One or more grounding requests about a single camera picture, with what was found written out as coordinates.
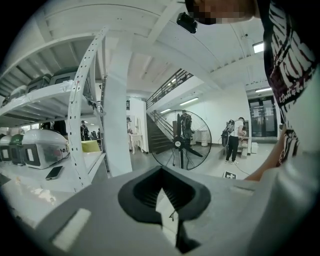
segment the standing fan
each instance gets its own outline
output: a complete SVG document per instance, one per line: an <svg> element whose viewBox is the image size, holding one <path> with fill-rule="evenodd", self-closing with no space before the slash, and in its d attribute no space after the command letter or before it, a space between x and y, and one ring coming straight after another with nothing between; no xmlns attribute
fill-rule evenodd
<svg viewBox="0 0 320 256"><path fill-rule="evenodd" d="M186 110L153 115L152 155L162 166L191 170L207 158L211 133L198 115Z"/></svg>

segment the handrail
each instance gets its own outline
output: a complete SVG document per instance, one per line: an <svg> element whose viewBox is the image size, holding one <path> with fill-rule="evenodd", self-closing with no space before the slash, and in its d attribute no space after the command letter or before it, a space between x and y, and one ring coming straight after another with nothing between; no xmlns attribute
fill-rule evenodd
<svg viewBox="0 0 320 256"><path fill-rule="evenodd" d="M162 117L160 116L158 113L156 113L155 111L152 113L153 114L153 118L154 118L154 123L155 125L157 125L157 121L159 124L161 124L163 126L163 128L172 136L172 138L174 137L174 128Z"/></svg>
<svg viewBox="0 0 320 256"><path fill-rule="evenodd" d="M168 130L168 128L165 127L161 122L159 122L159 124L163 126L163 128L172 136L172 138L174 138L174 132L173 131Z"/></svg>
<svg viewBox="0 0 320 256"><path fill-rule="evenodd" d="M155 93L152 94L152 96L146 101L146 108L150 108L166 94L168 94L173 89L177 88L179 85L193 76L193 74L180 68L174 75L172 75L167 81L165 81L165 83L160 86L160 88L156 90Z"/></svg>
<svg viewBox="0 0 320 256"><path fill-rule="evenodd" d="M161 118L167 125L169 125L171 128L172 128L172 130L174 129L174 127L170 124L170 123L168 123L161 115L159 115L157 112L154 112L154 116L156 116L158 119L159 118Z"/></svg>

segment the stair railing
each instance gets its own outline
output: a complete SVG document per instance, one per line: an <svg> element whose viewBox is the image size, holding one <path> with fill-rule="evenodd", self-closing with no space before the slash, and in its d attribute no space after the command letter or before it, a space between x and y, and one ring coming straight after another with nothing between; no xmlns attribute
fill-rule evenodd
<svg viewBox="0 0 320 256"><path fill-rule="evenodd" d="M193 76L193 74L180 68L173 76L165 81L165 83L158 90L156 90L155 93L152 94L152 96L146 101L146 108L150 108L153 104L155 104L169 92L171 92Z"/></svg>
<svg viewBox="0 0 320 256"><path fill-rule="evenodd" d="M153 112L155 125L167 136L168 139L173 140L174 138L174 128L170 123L168 123L162 116L158 113Z"/></svg>

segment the graphic t-shirt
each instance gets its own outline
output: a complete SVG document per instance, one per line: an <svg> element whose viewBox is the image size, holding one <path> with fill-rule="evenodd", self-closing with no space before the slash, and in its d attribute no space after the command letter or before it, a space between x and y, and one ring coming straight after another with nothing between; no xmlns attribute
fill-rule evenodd
<svg viewBox="0 0 320 256"><path fill-rule="evenodd" d="M264 27L264 69L286 125L278 165L302 153L286 113L299 100L316 71L319 44L312 1L258 0Z"/></svg>

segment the white cloth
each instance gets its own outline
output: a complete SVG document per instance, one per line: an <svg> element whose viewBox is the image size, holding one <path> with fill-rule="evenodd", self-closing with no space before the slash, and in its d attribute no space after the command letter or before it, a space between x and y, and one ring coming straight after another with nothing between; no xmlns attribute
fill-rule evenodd
<svg viewBox="0 0 320 256"><path fill-rule="evenodd" d="M238 134L240 126L242 126L242 127L244 126L244 122L242 121L242 119L236 120L234 122L234 130L233 130L233 132L230 133L230 135L234 136L234 137L241 137L242 135Z"/></svg>

